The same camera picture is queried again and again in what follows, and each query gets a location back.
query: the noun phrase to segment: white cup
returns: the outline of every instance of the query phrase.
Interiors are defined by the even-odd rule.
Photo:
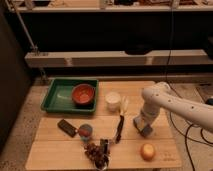
[[[107,109],[110,112],[115,112],[120,109],[121,95],[118,92],[109,92],[105,96],[105,101],[107,104]]]

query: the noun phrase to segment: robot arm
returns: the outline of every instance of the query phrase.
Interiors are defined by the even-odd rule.
[[[140,116],[134,119],[134,124],[142,135],[147,136],[150,133],[146,132],[147,126],[157,118],[160,107],[213,133],[213,106],[174,97],[168,94],[170,91],[169,85],[165,82],[143,89],[142,97],[145,103]]]

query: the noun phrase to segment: floor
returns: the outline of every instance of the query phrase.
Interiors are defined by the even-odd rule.
[[[178,96],[181,96],[185,99],[202,103],[203,99],[205,100],[206,97],[213,95],[209,94],[211,93],[210,90],[207,92],[204,91],[204,93],[201,95],[198,92],[200,87],[195,84],[171,84],[171,87],[175,90],[172,92],[173,95],[178,94]],[[20,110],[14,128],[11,131],[5,148],[0,156],[0,171],[25,171],[25,163],[41,118],[41,114],[38,115],[38,113],[42,112],[38,111],[41,110],[40,104],[44,98],[43,96],[47,91],[47,88],[47,86],[44,87],[40,85],[34,85],[31,87],[25,103]],[[176,115],[172,114],[172,117],[178,129],[184,133],[188,127],[187,122]],[[171,124],[169,112],[168,119],[169,123]],[[174,129],[172,124],[171,129],[176,140],[180,156],[182,158],[183,166],[177,169],[162,170],[190,171],[192,168],[186,153],[184,137]],[[204,132],[204,134],[209,141],[213,142],[212,134],[208,132]],[[200,128],[193,127],[189,132],[189,137],[203,142],[200,136]],[[188,140],[188,144],[196,171],[213,170],[213,148],[207,145],[192,142],[190,140]]]

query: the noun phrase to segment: orange bowl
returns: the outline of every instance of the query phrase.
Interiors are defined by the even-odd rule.
[[[78,84],[72,90],[72,100],[77,105],[88,105],[95,96],[94,87],[89,84]]]

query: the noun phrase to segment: green plastic tray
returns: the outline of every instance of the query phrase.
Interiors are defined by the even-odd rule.
[[[76,106],[71,100],[72,89],[81,83],[90,84],[95,88],[94,102],[90,105]],[[48,113],[91,114],[96,109],[97,96],[98,80],[56,78],[51,82],[41,109]]]

